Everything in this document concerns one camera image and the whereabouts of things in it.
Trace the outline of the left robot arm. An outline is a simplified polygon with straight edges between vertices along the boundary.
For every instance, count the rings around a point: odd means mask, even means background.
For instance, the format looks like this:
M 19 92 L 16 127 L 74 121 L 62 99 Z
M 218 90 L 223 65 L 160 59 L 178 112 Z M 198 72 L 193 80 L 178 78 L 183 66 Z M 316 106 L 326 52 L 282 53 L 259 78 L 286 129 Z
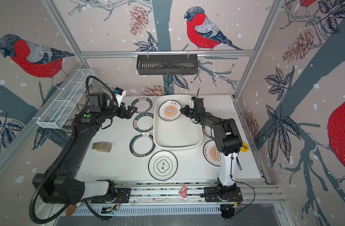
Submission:
M 114 105 L 104 92 L 88 95 L 89 103 L 72 123 L 72 135 L 58 158 L 43 174 L 36 174 L 33 185 L 35 198 L 45 203 L 74 205 L 95 196 L 106 195 L 110 188 L 109 180 L 82 182 L 76 174 L 82 164 L 91 140 L 106 120 L 114 117 L 130 119 L 136 107 L 124 103 Z

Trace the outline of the orange sunburst plate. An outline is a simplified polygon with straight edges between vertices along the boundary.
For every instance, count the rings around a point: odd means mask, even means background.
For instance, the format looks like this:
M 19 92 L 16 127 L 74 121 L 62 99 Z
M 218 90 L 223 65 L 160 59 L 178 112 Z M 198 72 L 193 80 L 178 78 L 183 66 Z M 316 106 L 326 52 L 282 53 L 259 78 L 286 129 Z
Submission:
M 163 121 L 174 121 L 181 115 L 181 104 L 175 100 L 165 101 L 160 105 L 158 114 Z
M 207 141 L 203 146 L 203 155 L 208 163 L 213 166 L 221 166 L 221 155 L 213 140 Z

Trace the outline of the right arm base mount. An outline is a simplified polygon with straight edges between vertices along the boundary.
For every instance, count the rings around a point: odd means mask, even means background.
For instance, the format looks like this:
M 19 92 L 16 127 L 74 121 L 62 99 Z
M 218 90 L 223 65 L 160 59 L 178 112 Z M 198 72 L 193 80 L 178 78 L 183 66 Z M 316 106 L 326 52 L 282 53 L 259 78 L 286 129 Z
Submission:
M 236 182 L 232 185 L 223 185 L 218 179 L 216 187 L 207 186 L 203 188 L 203 193 L 200 194 L 206 202 L 242 202 L 242 194 L 240 187 Z

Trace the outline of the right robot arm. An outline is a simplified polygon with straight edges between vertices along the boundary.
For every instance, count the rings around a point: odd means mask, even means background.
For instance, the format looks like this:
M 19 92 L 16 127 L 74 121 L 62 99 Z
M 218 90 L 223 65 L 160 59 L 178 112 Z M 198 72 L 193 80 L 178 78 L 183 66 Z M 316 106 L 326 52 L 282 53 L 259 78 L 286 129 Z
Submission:
M 205 111 L 202 98 L 192 97 L 190 104 L 181 113 L 193 122 L 211 129 L 213 141 L 221 156 L 218 184 L 221 188 L 236 186 L 234 176 L 236 158 L 243 146 L 243 140 L 234 119 L 223 119 Z

